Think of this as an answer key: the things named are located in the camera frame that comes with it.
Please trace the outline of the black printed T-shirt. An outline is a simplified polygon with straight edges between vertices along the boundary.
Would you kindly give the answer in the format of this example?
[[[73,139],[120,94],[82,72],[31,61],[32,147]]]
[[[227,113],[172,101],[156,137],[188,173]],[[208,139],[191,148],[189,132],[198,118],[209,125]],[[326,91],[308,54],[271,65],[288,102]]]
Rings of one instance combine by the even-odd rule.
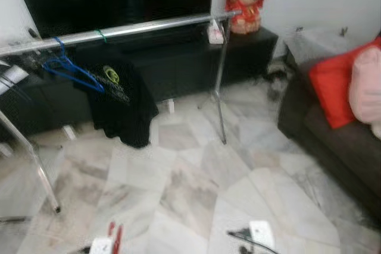
[[[93,127],[109,138],[119,137],[131,148],[147,147],[158,108],[133,61],[107,44],[78,48],[73,61],[104,87],[101,93],[79,83],[73,85],[87,97]]]

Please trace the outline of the pink cat pillow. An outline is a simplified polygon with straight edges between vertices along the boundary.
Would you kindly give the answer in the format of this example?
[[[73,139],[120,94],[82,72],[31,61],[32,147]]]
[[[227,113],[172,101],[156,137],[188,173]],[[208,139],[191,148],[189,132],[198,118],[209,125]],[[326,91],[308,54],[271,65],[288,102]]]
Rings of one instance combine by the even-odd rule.
[[[365,48],[352,66],[348,101],[355,118],[373,124],[381,120],[381,50]]]

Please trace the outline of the white papers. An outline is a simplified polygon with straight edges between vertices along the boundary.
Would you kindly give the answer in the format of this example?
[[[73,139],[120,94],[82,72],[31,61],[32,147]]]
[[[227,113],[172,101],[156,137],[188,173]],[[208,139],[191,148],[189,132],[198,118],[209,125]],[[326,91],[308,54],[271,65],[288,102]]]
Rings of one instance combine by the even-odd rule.
[[[13,65],[5,71],[0,71],[0,95],[11,90],[29,76],[28,72],[19,66]]]

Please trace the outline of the blue hanger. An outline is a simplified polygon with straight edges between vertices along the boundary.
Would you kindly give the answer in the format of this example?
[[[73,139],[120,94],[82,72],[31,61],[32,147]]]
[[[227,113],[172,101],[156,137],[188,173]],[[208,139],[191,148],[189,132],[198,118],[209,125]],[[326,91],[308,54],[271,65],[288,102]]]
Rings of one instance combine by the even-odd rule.
[[[59,44],[60,54],[44,61],[42,64],[43,69],[50,74],[64,77],[81,86],[90,88],[90,90],[104,93],[105,89],[96,77],[83,67],[76,65],[66,55],[65,44],[58,37],[54,37],[54,40]]]

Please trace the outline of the pink tissue pack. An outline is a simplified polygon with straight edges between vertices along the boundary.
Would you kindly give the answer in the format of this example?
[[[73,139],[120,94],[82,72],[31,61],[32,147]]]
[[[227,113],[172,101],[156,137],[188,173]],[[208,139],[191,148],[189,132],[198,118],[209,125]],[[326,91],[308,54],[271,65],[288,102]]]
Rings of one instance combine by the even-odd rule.
[[[212,45],[222,45],[225,43],[225,31],[217,20],[210,20],[207,26],[208,42]]]

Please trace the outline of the silver clothes rack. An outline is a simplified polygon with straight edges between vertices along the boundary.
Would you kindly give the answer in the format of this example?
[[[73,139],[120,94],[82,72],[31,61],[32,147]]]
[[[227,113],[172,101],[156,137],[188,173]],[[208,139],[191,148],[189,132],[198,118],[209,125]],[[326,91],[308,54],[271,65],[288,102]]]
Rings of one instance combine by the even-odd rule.
[[[211,96],[213,99],[217,100],[218,118],[221,121],[223,121],[223,115],[221,114],[220,97],[221,76],[223,75],[225,67],[225,60],[231,34],[230,21],[232,17],[239,14],[239,10],[234,10],[231,12],[224,12],[224,14],[220,15],[199,14],[189,15],[188,17],[167,18],[166,20],[156,20],[152,22],[130,24],[127,26],[105,29],[104,34],[106,35],[106,37],[130,36],[141,33],[150,33],[152,31],[161,29],[171,29],[175,27],[210,22],[210,20],[226,20],[227,26],[224,29],[226,41],[223,44],[223,47],[221,47],[221,54],[220,58],[218,59],[217,79]],[[59,37],[59,39],[66,46],[67,44],[74,45],[89,41],[95,41],[101,39],[101,37],[99,36],[99,34],[93,31],[88,33],[76,33],[72,35],[65,35]],[[55,47],[59,47],[59,44],[52,37],[50,37],[49,39],[41,39],[38,41],[21,43],[19,45],[2,47],[0,48],[0,57],[16,55],[24,52],[36,52],[38,50]],[[49,175],[44,169],[42,160],[38,154],[38,150],[36,150],[36,146],[33,143],[31,143],[30,140],[28,140],[27,137],[25,137],[19,129],[17,129],[17,127],[12,123],[12,121],[2,111],[0,111],[0,124],[2,124],[2,126],[8,129],[12,137],[18,140],[21,143],[21,145],[23,145],[26,148],[27,153],[30,154],[31,159],[36,166],[36,174],[40,178],[41,186],[46,192],[46,201],[48,202],[48,205],[52,208],[52,210],[54,210],[54,213],[59,214],[61,212],[61,205],[59,203],[59,200],[55,196],[54,188],[52,188],[52,184],[49,180]]]

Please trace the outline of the black TV cabinet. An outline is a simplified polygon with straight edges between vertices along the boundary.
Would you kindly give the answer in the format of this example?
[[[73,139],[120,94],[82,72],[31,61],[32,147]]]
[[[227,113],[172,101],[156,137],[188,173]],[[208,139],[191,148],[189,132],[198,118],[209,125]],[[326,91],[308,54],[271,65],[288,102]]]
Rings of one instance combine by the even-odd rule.
[[[263,75],[277,40],[277,35],[265,28],[231,35],[221,82],[231,84]],[[221,46],[210,44],[202,27],[111,37],[108,42],[131,60],[158,102],[213,88]],[[48,73],[31,74],[21,82],[20,93],[0,95],[0,112],[27,136],[92,118],[86,95],[70,80]]]

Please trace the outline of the dark brown sofa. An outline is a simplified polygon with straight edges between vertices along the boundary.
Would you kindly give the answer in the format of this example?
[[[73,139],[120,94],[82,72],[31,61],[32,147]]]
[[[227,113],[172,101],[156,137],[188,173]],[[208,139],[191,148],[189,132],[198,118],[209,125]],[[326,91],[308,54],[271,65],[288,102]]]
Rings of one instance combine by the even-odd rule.
[[[308,155],[315,157],[373,218],[381,216],[381,140],[357,120],[340,128],[329,126],[308,72],[327,57],[298,64],[291,52],[285,58],[294,75],[280,103],[277,126]]]

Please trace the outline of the red plastic hanger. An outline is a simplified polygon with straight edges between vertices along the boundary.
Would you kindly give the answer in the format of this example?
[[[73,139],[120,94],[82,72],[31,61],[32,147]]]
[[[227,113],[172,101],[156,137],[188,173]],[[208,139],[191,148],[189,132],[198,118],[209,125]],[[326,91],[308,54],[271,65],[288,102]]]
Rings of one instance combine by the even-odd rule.
[[[107,237],[112,240],[111,254],[120,254],[123,229],[123,224],[117,225],[114,221],[109,224]]]

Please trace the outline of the red cushion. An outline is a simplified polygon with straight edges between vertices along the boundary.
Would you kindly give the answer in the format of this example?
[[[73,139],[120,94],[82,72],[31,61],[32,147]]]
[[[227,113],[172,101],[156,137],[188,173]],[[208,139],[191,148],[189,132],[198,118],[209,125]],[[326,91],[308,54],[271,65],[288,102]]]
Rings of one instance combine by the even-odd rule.
[[[310,68],[308,76],[318,101],[326,115],[327,123],[333,129],[341,128],[355,120],[348,101],[349,86],[354,61],[367,48],[381,47],[381,38],[354,48],[350,52],[321,60]]]

